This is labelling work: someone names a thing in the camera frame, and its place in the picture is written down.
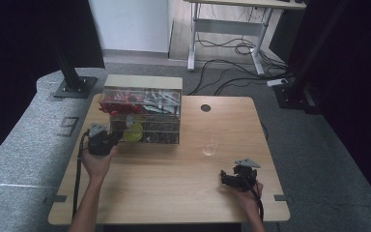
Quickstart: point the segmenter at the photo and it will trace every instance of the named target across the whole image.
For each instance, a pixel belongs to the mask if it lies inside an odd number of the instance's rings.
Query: black curtain
[[[53,40],[75,68],[104,68],[88,1],[0,1],[0,145],[36,94],[60,70]]]
[[[330,30],[325,31],[333,18]],[[325,39],[315,50],[322,37]],[[315,56],[310,60],[311,51]],[[310,65],[303,69],[306,61]],[[318,87],[320,112],[371,185],[371,4],[311,1],[290,63],[294,72],[302,69],[297,86],[312,83]]]

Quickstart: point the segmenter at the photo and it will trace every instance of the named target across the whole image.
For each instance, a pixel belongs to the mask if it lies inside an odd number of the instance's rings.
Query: small cup
[[[220,142],[220,135],[215,130],[207,130],[204,132],[203,153],[206,156],[212,156],[215,153],[216,147]]]

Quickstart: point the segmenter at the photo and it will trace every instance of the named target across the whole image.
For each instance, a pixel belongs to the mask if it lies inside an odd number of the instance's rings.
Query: yellow object
[[[138,142],[143,137],[143,126],[138,123],[132,124],[124,133],[123,137],[128,142]]]

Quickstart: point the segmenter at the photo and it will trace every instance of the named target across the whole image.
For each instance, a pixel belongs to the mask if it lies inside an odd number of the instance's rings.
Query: desk leg
[[[272,15],[272,8],[267,8],[267,12],[265,14],[265,19],[263,21],[263,27],[262,27],[261,33],[258,37],[258,43],[255,45],[255,48],[250,49],[252,60],[254,60],[254,65],[255,65],[255,68],[257,69],[257,73],[259,75],[264,75],[265,74],[264,70],[262,68],[262,65],[261,65],[259,51],[261,49],[261,44],[264,40],[265,33],[267,32],[268,25],[270,23],[271,15]]]
[[[198,3],[194,3],[194,14],[191,19],[191,44],[188,49],[188,67],[189,72],[194,71],[194,61],[195,61],[195,23],[198,17]]]

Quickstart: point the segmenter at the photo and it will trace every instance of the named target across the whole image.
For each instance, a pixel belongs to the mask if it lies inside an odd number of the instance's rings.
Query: wooden table
[[[80,135],[92,123],[108,124],[108,115],[98,110],[96,95]],[[201,110],[202,104],[211,107]],[[204,131],[217,130],[222,138],[215,153],[202,152]],[[180,144],[120,143],[104,181],[98,214],[99,224],[165,224],[241,222],[246,217],[219,172],[232,175],[235,160],[250,158],[261,164],[258,179],[264,183],[265,221],[288,220],[283,194],[253,100],[243,97],[183,96]],[[71,156],[59,196],[48,220],[70,224],[78,143]],[[79,196],[88,184],[82,168]]]
[[[259,51],[265,33],[270,22],[273,9],[289,9],[289,10],[305,10],[306,5],[296,3],[294,0],[290,2],[278,0],[184,0],[193,4],[191,14],[191,43],[188,49],[188,66],[190,72],[194,71],[195,61],[195,34],[196,32],[245,35],[258,37],[258,42],[254,48],[250,48],[252,60],[259,75],[264,75],[264,69],[261,65]],[[217,19],[199,18],[198,7],[201,4],[217,4],[228,6],[243,6],[243,7],[258,7],[266,8],[265,16],[261,23],[242,22],[242,21],[227,21]]]

